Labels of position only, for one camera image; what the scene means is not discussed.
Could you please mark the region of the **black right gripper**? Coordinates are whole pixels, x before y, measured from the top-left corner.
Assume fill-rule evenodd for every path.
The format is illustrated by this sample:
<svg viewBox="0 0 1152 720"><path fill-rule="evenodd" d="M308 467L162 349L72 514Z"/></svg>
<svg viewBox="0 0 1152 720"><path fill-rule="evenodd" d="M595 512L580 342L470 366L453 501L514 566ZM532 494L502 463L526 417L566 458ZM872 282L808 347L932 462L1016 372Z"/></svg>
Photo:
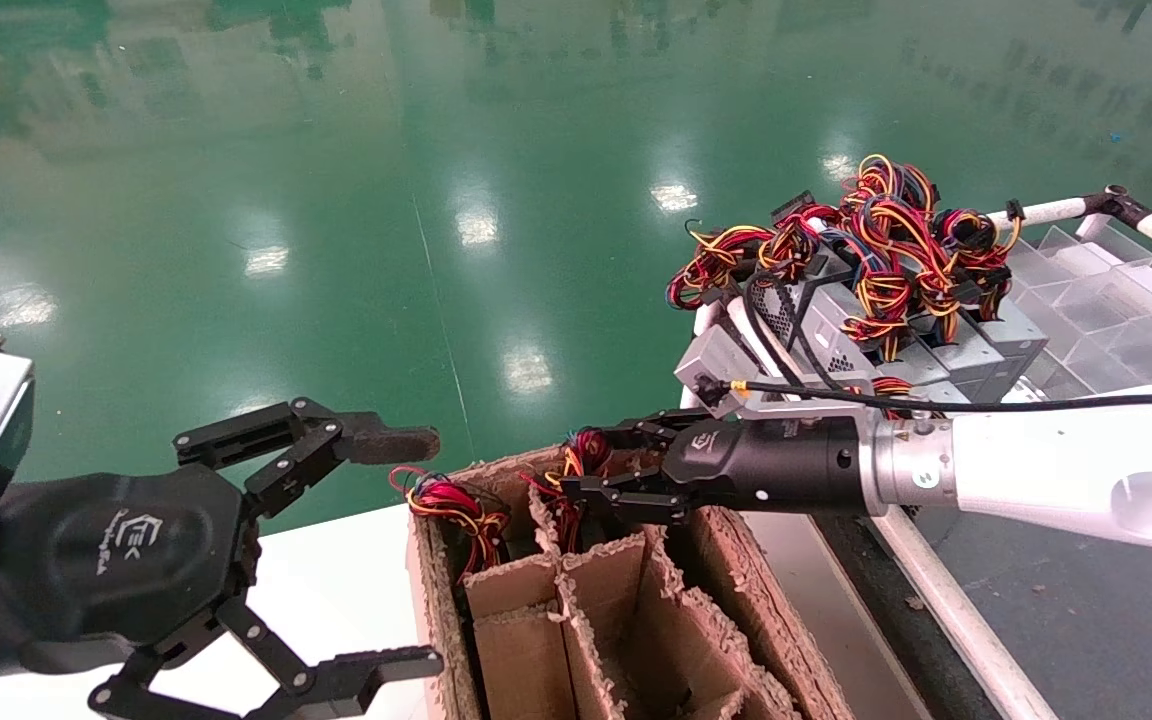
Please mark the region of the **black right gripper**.
<svg viewBox="0 0 1152 720"><path fill-rule="evenodd" d="M594 516L626 524L685 523L690 498L735 511L864 511L861 438L851 418L829 416L813 425L704 419L649 414L586 427L586 473L611 473L617 462L670 447L660 471L564 477L559 488Z"/></svg>

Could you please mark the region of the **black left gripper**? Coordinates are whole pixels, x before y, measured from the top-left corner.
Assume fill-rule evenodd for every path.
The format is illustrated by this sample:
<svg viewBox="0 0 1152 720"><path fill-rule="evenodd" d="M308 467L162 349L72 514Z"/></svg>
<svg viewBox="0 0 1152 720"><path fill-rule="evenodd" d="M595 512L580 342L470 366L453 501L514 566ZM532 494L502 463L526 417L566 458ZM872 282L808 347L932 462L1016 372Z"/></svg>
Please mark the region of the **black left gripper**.
<svg viewBox="0 0 1152 720"><path fill-rule="evenodd" d="M184 468L169 473L90 473L5 493L0 676L70 675L128 659L88 697L94 714L233 719L150 688L166 666L227 632L278 684L247 719L348 719L364 717L384 685L442 673L444 655L429 644L306 665L242 598L260 555L255 518L275 518L344 462L429 461L442 448L438 430L389 427L372 411L293 397L185 430L174 447ZM270 462L247 478L244 495L212 471L259 457Z"/></svg>

